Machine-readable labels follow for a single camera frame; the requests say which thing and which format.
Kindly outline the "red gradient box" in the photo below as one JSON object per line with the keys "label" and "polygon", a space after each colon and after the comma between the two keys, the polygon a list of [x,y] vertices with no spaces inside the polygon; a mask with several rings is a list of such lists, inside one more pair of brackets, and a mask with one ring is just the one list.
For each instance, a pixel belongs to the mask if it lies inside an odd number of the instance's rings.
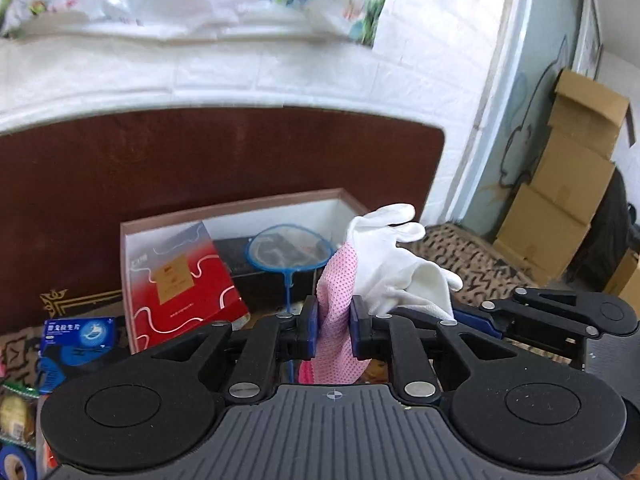
{"label": "red gradient box", "polygon": [[173,236],[126,252],[125,318],[134,353],[217,321],[235,330],[250,312],[206,226],[194,223]]}

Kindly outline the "blue rimmed mesh net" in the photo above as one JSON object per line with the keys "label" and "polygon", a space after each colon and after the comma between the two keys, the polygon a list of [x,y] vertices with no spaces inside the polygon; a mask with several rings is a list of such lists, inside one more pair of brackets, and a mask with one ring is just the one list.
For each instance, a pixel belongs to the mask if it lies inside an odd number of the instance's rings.
{"label": "blue rimmed mesh net", "polygon": [[246,258],[255,268],[283,276],[285,311],[292,312],[293,275],[325,266],[334,249],[323,236],[293,223],[270,226],[250,239]]}

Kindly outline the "stacked cardboard boxes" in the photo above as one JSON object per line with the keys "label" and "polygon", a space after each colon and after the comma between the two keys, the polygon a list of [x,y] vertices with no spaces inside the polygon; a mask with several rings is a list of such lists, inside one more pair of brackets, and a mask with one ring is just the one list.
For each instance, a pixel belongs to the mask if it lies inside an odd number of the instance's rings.
{"label": "stacked cardboard boxes", "polygon": [[626,96],[572,70],[559,76],[549,140],[494,243],[536,284],[562,278],[587,236],[614,174],[612,156],[628,112]]}

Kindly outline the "patterned letter table cloth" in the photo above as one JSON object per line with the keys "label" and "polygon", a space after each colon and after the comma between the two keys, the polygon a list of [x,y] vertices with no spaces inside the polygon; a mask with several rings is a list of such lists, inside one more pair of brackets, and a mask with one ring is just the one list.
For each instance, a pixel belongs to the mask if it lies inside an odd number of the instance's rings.
{"label": "patterned letter table cloth", "polygon": [[[518,286],[568,287],[562,280],[534,278],[533,274],[514,266],[494,246],[454,223],[430,226],[423,240],[407,244],[405,248],[459,274],[463,288],[454,298],[474,307],[484,300],[509,297]],[[1,336],[2,379],[26,387],[36,384],[42,331],[43,326],[39,324]]]}

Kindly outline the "blue black packet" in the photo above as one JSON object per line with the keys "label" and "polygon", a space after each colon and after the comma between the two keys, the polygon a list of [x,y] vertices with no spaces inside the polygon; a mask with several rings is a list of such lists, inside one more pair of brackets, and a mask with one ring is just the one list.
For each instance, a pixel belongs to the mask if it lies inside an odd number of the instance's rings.
{"label": "blue black packet", "polygon": [[120,358],[116,318],[54,318],[43,325],[37,386],[49,394]]}

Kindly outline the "dark brown wooden board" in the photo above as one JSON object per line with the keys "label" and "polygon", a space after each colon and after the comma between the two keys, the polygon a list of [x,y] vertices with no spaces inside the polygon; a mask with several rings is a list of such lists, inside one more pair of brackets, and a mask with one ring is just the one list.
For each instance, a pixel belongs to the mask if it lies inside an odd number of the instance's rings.
{"label": "dark brown wooden board", "polygon": [[442,128],[318,108],[184,108],[98,116],[1,139],[1,328],[40,324],[42,295],[119,289],[127,221],[341,188],[422,209]]}

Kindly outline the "black product box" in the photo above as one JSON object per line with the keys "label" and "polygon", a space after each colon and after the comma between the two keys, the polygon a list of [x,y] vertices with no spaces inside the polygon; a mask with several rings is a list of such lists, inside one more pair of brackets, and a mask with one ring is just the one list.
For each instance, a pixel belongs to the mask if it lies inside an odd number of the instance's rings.
{"label": "black product box", "polygon": [[314,293],[332,256],[323,238],[309,235],[303,248],[278,230],[258,237],[215,240],[214,247],[250,313],[292,308]]}

